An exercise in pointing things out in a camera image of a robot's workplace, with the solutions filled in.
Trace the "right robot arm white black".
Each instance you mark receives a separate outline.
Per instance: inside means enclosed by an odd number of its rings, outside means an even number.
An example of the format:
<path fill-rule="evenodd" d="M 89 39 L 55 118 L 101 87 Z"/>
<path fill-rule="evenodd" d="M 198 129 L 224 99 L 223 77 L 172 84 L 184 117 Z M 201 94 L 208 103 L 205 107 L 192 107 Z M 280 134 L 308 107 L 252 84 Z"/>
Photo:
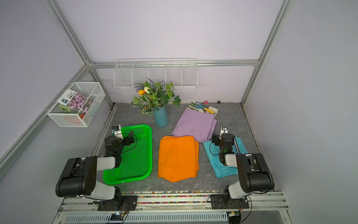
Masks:
<path fill-rule="evenodd" d="M 265 194 L 275 188 L 272 174 L 261 153 L 241 153 L 236 137 L 229 133 L 214 136 L 212 143 L 219 147 L 219 161 L 225 167 L 237 168 L 239 181 L 228 185 L 223 194 L 211 195 L 214 210 L 247 209 L 248 197 Z"/>

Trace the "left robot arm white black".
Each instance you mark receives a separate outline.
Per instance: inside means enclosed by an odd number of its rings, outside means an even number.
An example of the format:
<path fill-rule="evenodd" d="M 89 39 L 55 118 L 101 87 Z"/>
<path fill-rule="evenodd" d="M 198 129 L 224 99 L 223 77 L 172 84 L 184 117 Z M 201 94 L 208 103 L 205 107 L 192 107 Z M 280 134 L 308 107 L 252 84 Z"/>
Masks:
<path fill-rule="evenodd" d="M 56 184 L 56 195 L 89 198 L 98 205 L 98 211 L 121 211 L 124 215 L 134 211 L 138 198 L 123 196 L 119 187 L 98 181 L 97 173 L 119 168 L 124 147 L 137 141 L 133 131 L 125 137 L 114 133 L 105 139 L 105 156 L 68 159 Z"/>

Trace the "purple pants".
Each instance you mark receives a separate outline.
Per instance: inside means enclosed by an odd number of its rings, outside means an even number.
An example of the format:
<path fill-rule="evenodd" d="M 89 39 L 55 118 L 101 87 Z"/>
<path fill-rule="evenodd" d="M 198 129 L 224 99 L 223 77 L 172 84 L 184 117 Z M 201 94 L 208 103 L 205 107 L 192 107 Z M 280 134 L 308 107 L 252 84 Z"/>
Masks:
<path fill-rule="evenodd" d="M 213 114 L 186 108 L 172 131 L 172 135 L 193 136 L 197 142 L 203 143 L 211 139 L 216 123 L 217 120 Z"/>

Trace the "orange pants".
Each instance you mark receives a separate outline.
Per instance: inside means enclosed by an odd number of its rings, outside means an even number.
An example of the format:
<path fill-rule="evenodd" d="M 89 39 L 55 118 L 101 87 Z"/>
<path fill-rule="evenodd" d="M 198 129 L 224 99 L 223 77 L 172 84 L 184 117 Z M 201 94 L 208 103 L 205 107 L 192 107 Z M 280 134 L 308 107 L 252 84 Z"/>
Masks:
<path fill-rule="evenodd" d="M 159 143 L 158 177 L 172 183 L 195 178 L 199 171 L 199 142 L 193 136 L 164 136 Z"/>

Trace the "teal striped pants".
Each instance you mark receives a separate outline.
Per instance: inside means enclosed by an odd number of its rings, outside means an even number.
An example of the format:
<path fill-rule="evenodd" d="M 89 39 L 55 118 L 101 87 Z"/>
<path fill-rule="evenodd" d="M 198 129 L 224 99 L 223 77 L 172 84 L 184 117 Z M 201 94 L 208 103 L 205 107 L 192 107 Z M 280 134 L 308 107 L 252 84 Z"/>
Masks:
<path fill-rule="evenodd" d="M 212 140 L 219 141 L 220 139 L 217 135 L 214 135 L 211 140 L 204 142 L 203 145 L 216 177 L 223 178 L 229 175 L 237 175 L 238 169 L 236 165 L 236 159 L 234 158 L 234 156 L 238 155 L 239 153 L 244 153 L 244 154 L 248 153 L 241 139 L 236 137 L 237 145 L 232 146 L 233 152 L 235 154 L 228 154 L 230 156 L 228 161 L 229 165 L 234 165 L 234 166 L 225 166 L 223 163 L 220 162 L 219 155 L 218 155 L 220 152 L 220 148 L 219 146 L 216 146 L 212 142 Z"/>

